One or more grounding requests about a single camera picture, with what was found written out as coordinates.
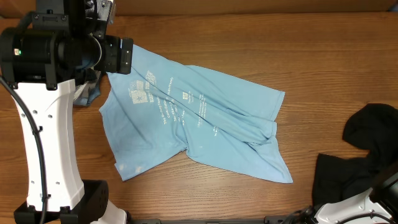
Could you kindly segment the light blue printed t-shirt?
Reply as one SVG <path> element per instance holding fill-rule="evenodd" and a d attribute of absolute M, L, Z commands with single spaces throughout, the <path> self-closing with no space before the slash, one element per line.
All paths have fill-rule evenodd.
<path fill-rule="evenodd" d="M 276 138 L 283 91 L 139 46 L 131 72 L 108 78 L 100 113 L 122 180 L 184 152 L 201 164 L 292 183 Z"/>

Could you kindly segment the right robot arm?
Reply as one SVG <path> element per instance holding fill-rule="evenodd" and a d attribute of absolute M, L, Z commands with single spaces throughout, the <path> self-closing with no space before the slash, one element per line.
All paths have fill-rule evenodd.
<path fill-rule="evenodd" d="M 312 223 L 362 224 L 397 223 L 397 163 L 376 177 L 367 191 L 337 203 L 320 207 Z"/>

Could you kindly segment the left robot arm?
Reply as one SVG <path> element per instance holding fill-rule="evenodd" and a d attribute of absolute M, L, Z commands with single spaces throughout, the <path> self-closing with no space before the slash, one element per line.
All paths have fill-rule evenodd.
<path fill-rule="evenodd" d="M 1 33 L 1 85 L 21 120 L 29 189 L 16 223 L 131 223 L 104 180 L 83 180 L 73 133 L 76 84 L 96 73 L 131 72 L 133 40 L 106 34 L 115 3 L 37 0 Z"/>

